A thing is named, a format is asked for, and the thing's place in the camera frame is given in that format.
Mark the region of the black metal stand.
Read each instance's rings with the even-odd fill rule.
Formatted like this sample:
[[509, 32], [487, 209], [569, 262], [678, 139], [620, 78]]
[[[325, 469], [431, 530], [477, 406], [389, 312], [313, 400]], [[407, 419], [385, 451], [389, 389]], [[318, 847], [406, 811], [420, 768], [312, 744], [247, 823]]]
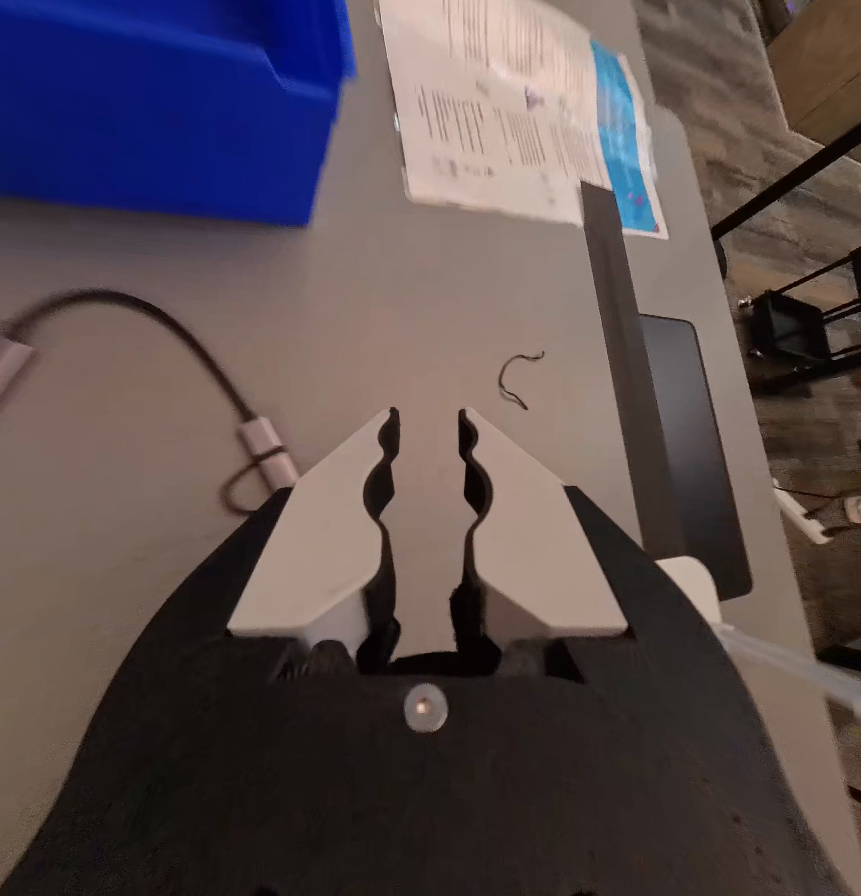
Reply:
[[[710, 234], [722, 280], [728, 276], [722, 238], [860, 145], [861, 122], [712, 225]], [[843, 267], [853, 272], [855, 299], [822, 311], [792, 296], [795, 288]], [[785, 286], [767, 289], [757, 297], [739, 301], [738, 306], [748, 312], [744, 323], [750, 357], [795, 362], [782, 374], [756, 379], [751, 385], [752, 392], [777, 394], [861, 370], [861, 342], [833, 350], [828, 339], [830, 324], [861, 315], [861, 245], [837, 261]]]

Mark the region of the white printed paper sheet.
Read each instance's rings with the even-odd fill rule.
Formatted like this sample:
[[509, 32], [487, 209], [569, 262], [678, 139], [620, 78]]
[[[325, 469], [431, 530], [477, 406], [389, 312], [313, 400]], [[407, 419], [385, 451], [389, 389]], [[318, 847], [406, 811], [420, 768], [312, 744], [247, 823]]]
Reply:
[[610, 188], [591, 32], [544, 2], [382, 1], [408, 198], [583, 225]]

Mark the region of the blue plastic bin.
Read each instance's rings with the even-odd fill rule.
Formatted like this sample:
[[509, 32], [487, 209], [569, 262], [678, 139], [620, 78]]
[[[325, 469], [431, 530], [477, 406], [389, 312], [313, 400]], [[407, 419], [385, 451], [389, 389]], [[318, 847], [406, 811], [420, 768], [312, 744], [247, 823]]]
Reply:
[[0, 196], [306, 226], [346, 2], [0, 1]]

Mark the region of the white power strip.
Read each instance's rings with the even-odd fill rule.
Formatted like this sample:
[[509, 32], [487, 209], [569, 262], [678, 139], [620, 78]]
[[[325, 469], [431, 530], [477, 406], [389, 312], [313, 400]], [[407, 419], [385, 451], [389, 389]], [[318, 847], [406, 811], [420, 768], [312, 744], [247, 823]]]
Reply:
[[818, 546], [861, 530], [861, 491], [823, 495], [782, 487], [772, 480], [773, 497], [784, 519]]

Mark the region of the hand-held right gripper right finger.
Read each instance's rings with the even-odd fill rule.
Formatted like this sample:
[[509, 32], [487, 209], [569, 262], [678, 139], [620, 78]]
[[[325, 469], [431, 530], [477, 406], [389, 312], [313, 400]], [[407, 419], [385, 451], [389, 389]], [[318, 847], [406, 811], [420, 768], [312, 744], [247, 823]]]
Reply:
[[466, 664], [497, 666], [520, 641], [625, 634], [626, 617], [566, 484], [475, 409], [458, 413], [458, 451], [476, 515], [450, 597]]

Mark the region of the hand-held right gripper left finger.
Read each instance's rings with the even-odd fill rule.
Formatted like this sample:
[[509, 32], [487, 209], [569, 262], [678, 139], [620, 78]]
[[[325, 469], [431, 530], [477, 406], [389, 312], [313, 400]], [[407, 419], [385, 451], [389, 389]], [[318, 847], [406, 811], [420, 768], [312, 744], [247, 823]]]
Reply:
[[227, 630], [324, 642], [380, 666], [399, 637], [396, 573], [381, 515], [395, 489], [400, 416], [383, 409], [309, 470], [286, 500]]

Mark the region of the blue printed leaflet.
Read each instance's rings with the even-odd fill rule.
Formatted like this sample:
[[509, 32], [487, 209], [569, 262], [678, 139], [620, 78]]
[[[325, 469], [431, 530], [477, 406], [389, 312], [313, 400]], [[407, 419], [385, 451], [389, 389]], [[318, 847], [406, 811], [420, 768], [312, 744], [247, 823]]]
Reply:
[[653, 136], [638, 81], [626, 57], [591, 39], [596, 120], [604, 167], [626, 234], [666, 240], [656, 189]]

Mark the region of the cardboard box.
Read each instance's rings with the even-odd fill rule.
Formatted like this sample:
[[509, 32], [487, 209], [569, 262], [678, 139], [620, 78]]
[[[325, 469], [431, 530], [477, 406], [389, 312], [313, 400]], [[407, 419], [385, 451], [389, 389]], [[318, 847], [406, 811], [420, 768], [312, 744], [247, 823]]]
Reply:
[[861, 1], [762, 2], [790, 129], [827, 146], [861, 124]]

